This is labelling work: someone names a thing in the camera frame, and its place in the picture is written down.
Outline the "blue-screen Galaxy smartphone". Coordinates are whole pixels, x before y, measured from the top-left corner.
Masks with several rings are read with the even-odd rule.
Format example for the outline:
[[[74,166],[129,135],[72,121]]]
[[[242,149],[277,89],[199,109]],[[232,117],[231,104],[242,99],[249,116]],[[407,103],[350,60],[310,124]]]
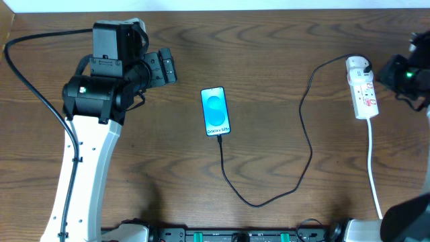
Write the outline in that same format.
[[[231,132],[226,95],[223,87],[212,87],[200,92],[207,136]]]

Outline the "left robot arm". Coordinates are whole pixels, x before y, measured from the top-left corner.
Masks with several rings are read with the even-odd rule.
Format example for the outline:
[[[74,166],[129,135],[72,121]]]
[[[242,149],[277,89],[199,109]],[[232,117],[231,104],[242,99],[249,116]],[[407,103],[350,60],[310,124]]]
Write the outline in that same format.
[[[98,21],[93,53],[62,89],[67,131],[56,198],[43,241],[149,241],[134,219],[102,231],[101,210],[110,160],[126,113],[147,89],[176,82],[171,51],[149,52],[141,19]]]

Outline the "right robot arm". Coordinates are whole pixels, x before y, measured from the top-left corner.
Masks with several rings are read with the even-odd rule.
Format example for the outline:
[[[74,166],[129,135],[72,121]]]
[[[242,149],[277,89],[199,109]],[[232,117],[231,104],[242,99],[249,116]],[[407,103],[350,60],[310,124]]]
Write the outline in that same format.
[[[369,218],[336,222],[329,241],[429,240],[429,33],[398,54],[341,58],[349,111],[361,123]]]

